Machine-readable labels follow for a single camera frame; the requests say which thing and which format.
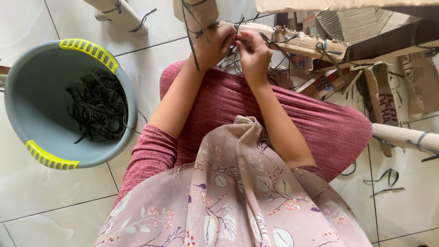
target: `pink floral fabric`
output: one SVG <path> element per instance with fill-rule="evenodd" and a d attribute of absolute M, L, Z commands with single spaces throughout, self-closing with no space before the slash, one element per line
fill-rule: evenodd
<path fill-rule="evenodd" d="M 194 163 L 130 190 L 93 246 L 370 247 L 318 174 L 290 170 L 256 118 L 237 116 L 203 138 Z"/>

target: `woman's right hand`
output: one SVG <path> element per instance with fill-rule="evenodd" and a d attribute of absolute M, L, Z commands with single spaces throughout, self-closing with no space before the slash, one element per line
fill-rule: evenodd
<path fill-rule="evenodd" d="M 242 72 L 248 86 L 253 91 L 268 85 L 267 70 L 270 65 L 270 48 L 265 45 L 257 32 L 241 31 L 236 35 L 235 45 L 241 55 Z"/>

